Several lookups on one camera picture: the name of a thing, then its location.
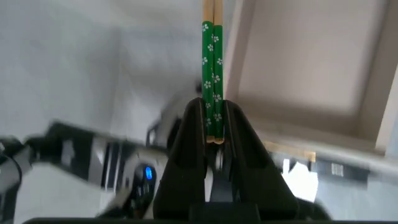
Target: blue led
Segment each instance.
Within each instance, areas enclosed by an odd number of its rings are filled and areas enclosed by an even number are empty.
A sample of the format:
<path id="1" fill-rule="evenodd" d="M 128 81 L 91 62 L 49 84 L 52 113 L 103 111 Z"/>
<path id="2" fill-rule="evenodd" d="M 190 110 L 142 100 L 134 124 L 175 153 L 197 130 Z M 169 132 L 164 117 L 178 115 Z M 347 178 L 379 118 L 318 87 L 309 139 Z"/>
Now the blue led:
<path id="1" fill-rule="evenodd" d="M 152 179 L 152 170 L 150 169 L 150 167 L 145 168 L 145 173 L 147 175 L 147 179 L 151 180 Z"/>

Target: robotic arm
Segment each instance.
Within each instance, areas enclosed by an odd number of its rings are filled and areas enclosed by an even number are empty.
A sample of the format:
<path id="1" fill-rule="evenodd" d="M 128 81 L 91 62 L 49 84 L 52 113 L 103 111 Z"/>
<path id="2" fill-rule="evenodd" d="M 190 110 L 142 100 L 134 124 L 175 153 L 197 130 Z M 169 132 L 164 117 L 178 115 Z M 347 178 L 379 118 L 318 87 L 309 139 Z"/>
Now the robotic arm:
<path id="1" fill-rule="evenodd" d="M 24 144 L 3 139 L 1 155 L 6 157 L 0 157 L 0 223 L 12 221 L 20 177 L 35 162 L 49 162 L 117 192 L 97 217 L 98 222 L 102 218 L 154 218 L 160 222 L 328 219 L 322 211 L 313 216 L 313 206 L 294 197 L 236 104 L 224 101 L 225 142 L 221 146 L 206 143 L 204 115 L 201 98 L 189 102 L 170 154 L 166 149 L 148 149 L 61 123 Z M 223 151 L 217 158 L 222 166 L 213 177 L 218 150 Z M 230 202 L 212 201 L 216 176 L 231 186 Z"/>

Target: cable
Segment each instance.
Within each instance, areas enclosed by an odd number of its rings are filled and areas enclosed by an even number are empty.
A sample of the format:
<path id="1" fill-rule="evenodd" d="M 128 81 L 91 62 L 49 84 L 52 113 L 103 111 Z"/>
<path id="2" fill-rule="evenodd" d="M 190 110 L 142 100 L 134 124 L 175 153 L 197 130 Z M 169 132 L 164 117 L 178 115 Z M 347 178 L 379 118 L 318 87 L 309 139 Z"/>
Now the cable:
<path id="1" fill-rule="evenodd" d="M 5 157 L 6 159 L 9 159 L 9 160 L 10 160 L 12 163 L 14 163 L 14 165 L 17 167 L 18 175 L 19 175 L 19 183 L 18 183 L 18 188 L 19 188 L 19 186 L 21 186 L 21 183 L 22 183 L 22 169 L 21 169 L 20 165 L 17 163 L 17 161 L 15 161 L 14 158 L 5 155 L 5 154 L 2 153 L 2 152 L 0 152 L 0 156 L 3 156 L 3 157 Z"/>

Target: chopsticks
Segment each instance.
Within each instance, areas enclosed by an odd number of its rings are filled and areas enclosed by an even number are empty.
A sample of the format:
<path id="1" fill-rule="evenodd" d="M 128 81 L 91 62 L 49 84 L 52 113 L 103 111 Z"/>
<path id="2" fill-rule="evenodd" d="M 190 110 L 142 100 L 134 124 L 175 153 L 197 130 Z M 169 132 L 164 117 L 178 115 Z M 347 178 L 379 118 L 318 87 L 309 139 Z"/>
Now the chopsticks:
<path id="1" fill-rule="evenodd" d="M 223 0 L 215 0 L 213 42 L 214 50 L 214 101 L 215 143 L 221 144 L 224 137 L 223 122 Z"/>
<path id="2" fill-rule="evenodd" d="M 223 0 L 203 0 L 202 98 L 206 141 L 223 142 Z"/>

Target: white cabinet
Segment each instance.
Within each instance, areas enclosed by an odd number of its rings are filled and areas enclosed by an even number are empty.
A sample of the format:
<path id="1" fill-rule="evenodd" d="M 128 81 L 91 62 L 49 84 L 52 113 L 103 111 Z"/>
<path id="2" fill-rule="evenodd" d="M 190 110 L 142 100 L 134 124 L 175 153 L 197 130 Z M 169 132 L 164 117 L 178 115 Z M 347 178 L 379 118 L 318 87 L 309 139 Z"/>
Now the white cabinet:
<path id="1" fill-rule="evenodd" d="M 240 0 L 230 35 L 226 99 L 261 139 L 395 170 L 398 1 Z"/>

